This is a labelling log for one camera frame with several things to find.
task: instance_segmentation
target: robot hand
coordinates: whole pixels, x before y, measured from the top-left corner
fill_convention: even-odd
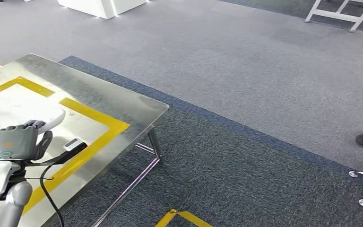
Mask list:
[[[31,120],[18,126],[0,130],[0,159],[39,160],[52,141],[52,132],[46,131],[36,145],[38,129],[45,123]]]

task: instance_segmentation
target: black cable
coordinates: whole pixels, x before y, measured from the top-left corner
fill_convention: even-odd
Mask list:
[[[43,173],[40,176],[40,185],[41,188],[43,189],[43,192],[45,193],[46,197],[48,198],[49,202],[51,203],[53,209],[55,210],[56,214],[58,215],[59,218],[59,222],[60,222],[60,226],[61,227],[65,227],[65,222],[63,221],[63,216],[61,214],[61,211],[58,209],[58,207],[56,206],[55,202],[53,201],[53,199],[51,198],[51,196],[49,195],[48,191],[45,188],[45,185],[43,183],[43,179],[44,176],[46,174],[46,172],[52,167],[52,165],[47,166],[47,168],[43,171]]]

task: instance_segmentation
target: metal table frame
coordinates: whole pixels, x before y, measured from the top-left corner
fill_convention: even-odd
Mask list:
[[[120,204],[120,202],[137,186],[137,184],[144,179],[144,177],[156,166],[163,166],[164,161],[162,159],[162,153],[159,147],[158,138],[156,137],[154,128],[148,132],[148,138],[151,143],[152,148],[137,143],[134,146],[147,151],[153,155],[155,155],[154,160],[138,175],[138,177],[115,199],[112,205],[100,216],[100,218],[92,225],[93,227],[98,227],[107,217],[108,215]]]

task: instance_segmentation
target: yellow tape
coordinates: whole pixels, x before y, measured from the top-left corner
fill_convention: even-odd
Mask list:
[[[155,227],[165,227],[169,224],[169,222],[176,216],[177,211],[171,210],[165,214],[165,216],[158,222]]]
[[[167,212],[165,216],[158,222],[155,227],[166,227],[169,222],[176,216],[176,214],[182,216],[189,222],[193,223],[198,227],[213,227],[212,225],[208,224],[207,222],[203,221],[199,217],[193,215],[192,213],[184,210],[184,211],[176,211],[172,209],[171,211]]]
[[[12,85],[19,84],[22,85],[40,95],[49,97],[54,94],[53,91],[36,84],[32,81],[27,80],[23,77],[18,77],[16,79],[10,80],[2,85],[0,85],[0,92],[11,87]],[[100,122],[109,127],[101,137],[90,144],[86,149],[81,151],[71,160],[69,160],[60,170],[58,170],[54,175],[54,180],[45,182],[45,187],[47,191],[51,192],[64,180],[66,180],[70,175],[72,175],[76,170],[83,166],[89,159],[91,159],[99,150],[101,150],[106,144],[108,144],[113,138],[119,135],[122,131],[129,127],[127,123],[114,119],[108,115],[105,115],[93,108],[80,104],[69,98],[64,98],[60,102],[63,106],[72,109],[84,116],[87,116],[97,122]],[[45,197],[44,192],[41,187],[33,190],[30,201],[25,206],[23,213],[29,211],[34,205],[41,201]]]

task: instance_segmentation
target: blue carpet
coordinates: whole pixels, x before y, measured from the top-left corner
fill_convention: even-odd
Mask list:
[[[216,227],[363,226],[363,181],[350,178],[349,168],[76,57],[60,63],[171,107],[157,126],[165,166],[102,226],[151,227],[170,209]],[[90,226],[151,158],[128,153],[64,210],[68,226]],[[193,225],[178,218],[169,226]]]
[[[282,13],[294,17],[306,18],[311,10],[315,0],[220,0],[229,3],[234,3],[243,6],[249,6],[258,9],[264,9],[276,13]],[[319,5],[319,9],[336,12],[339,6],[343,3],[343,0],[329,0],[322,1]],[[349,14],[359,17],[363,13],[363,4],[359,2],[349,2],[343,14]],[[312,20],[323,23],[328,23],[341,28],[350,28],[354,25],[352,22],[321,17],[314,15]],[[358,30],[363,30],[363,22],[358,27]]]

